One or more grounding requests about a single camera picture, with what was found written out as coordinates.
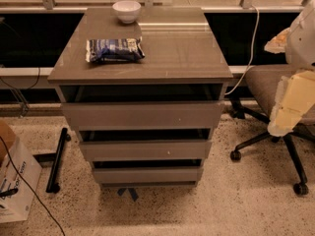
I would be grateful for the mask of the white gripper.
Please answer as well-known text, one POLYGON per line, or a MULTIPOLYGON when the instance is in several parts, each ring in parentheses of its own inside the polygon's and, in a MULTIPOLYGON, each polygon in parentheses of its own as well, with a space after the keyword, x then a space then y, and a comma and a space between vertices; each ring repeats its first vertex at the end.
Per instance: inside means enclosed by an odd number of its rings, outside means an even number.
MULTIPOLYGON (((291 23, 264 46, 270 53, 285 53, 286 62, 296 68, 315 69, 315 0, 311 0, 291 23)), ((268 132, 275 137, 290 133, 315 104, 315 72, 300 71, 282 76, 268 132)))

